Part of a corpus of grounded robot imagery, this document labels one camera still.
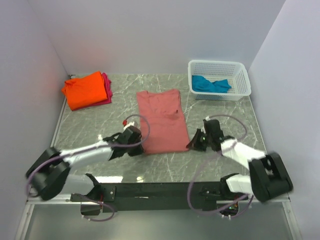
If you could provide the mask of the salmon pink t-shirt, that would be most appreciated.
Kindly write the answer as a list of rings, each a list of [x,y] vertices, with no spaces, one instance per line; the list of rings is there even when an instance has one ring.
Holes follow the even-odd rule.
[[[146,154],[186,152],[190,142],[185,116],[181,107],[180,91],[136,93],[140,130],[146,141],[142,144]]]

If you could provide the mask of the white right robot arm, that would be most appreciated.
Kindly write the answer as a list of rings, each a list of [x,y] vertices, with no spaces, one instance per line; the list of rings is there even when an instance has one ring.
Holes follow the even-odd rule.
[[[220,179],[217,190],[203,190],[230,200],[236,194],[246,194],[265,203],[293,191],[289,173],[276,152],[265,153],[252,148],[230,135],[224,135],[217,119],[206,117],[203,127],[186,146],[204,152],[211,148],[218,155],[229,158],[248,170],[248,175],[233,173]]]

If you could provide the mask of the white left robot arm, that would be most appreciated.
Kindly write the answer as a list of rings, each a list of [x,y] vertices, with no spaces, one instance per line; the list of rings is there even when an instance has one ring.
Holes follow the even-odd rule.
[[[140,129],[127,125],[98,142],[67,150],[54,147],[46,149],[26,172],[26,190],[34,190],[31,198],[39,197],[43,201],[55,198],[61,193],[80,194],[88,201],[94,201],[103,195],[102,184],[90,173],[72,175],[76,169],[129,156],[144,153],[142,144],[147,140]]]

